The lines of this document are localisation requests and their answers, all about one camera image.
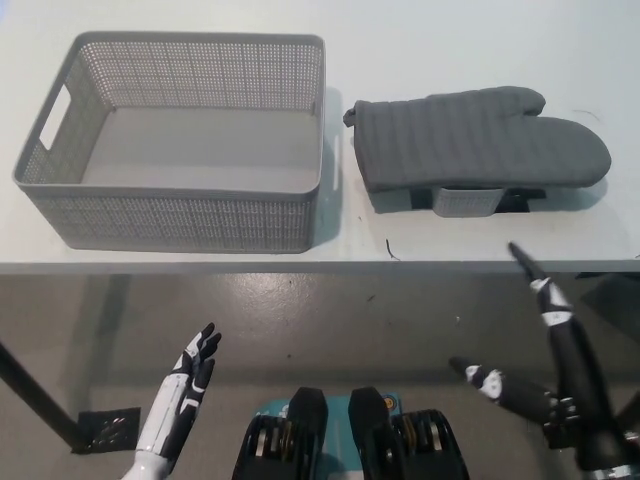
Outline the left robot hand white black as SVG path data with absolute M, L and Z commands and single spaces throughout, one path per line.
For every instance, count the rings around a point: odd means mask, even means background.
M 220 340 L 215 324 L 208 323 L 181 352 L 152 403 L 137 451 L 177 460 L 199 413 Z

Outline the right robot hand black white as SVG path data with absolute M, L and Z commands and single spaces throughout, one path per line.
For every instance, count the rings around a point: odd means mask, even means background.
M 614 414 L 583 324 L 558 284 L 520 246 L 508 243 L 535 296 L 558 378 L 558 391 L 454 356 L 452 369 L 492 403 L 542 427 L 551 449 L 572 448 L 585 479 L 637 479 L 639 444 Z

